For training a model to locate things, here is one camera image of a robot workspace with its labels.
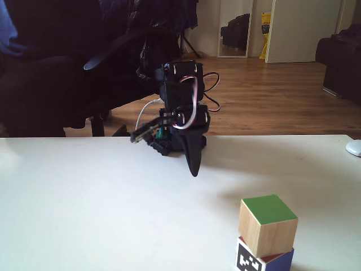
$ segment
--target computer mouse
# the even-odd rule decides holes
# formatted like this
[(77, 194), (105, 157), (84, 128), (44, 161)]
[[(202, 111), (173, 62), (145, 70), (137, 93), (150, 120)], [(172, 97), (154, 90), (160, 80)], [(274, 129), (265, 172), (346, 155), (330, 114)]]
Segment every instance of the computer mouse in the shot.
[(361, 140), (353, 140), (346, 145), (348, 152), (361, 157)]

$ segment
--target table surface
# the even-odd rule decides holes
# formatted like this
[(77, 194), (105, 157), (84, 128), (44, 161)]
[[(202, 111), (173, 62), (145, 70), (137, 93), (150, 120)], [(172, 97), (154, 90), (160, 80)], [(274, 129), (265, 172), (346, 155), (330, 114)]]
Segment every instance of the table surface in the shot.
[(0, 270), (234, 270), (242, 198), (299, 217), (293, 271), (361, 266), (361, 159), (346, 135), (208, 137), (183, 155), (128, 138), (0, 139)]

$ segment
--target door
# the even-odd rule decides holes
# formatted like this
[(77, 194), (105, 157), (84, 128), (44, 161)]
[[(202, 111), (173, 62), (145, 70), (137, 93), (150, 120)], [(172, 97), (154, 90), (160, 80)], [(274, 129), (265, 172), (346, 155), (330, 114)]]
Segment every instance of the door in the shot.
[(341, 0), (274, 0), (266, 63), (313, 62), (335, 34)]

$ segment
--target wooden block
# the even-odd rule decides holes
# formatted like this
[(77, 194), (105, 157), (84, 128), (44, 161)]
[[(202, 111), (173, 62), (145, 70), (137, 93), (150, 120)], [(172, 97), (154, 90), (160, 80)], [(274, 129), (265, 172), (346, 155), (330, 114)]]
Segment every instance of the wooden block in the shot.
[(291, 251), (298, 218), (277, 195), (243, 199), (239, 219), (239, 233), (255, 257)]
[(256, 258), (243, 238), (237, 241), (236, 267), (240, 271), (290, 271), (294, 249), (287, 253)]

